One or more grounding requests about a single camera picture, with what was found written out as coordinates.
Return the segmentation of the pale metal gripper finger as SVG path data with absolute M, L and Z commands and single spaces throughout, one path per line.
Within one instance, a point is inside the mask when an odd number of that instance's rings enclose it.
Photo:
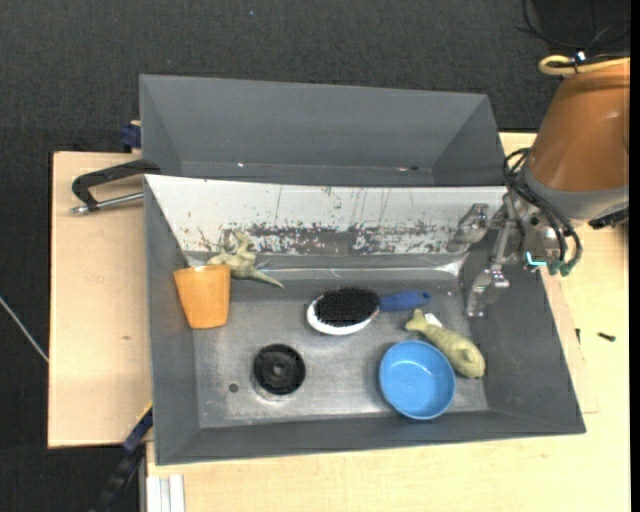
M 489 228 L 488 208 L 486 203 L 474 203 L 471 206 L 447 241 L 448 252 L 466 252 L 486 235 Z
M 466 314 L 468 317 L 483 317 L 485 309 L 494 303 L 502 292 L 510 288 L 502 267 L 483 269 L 473 280 L 467 294 Z

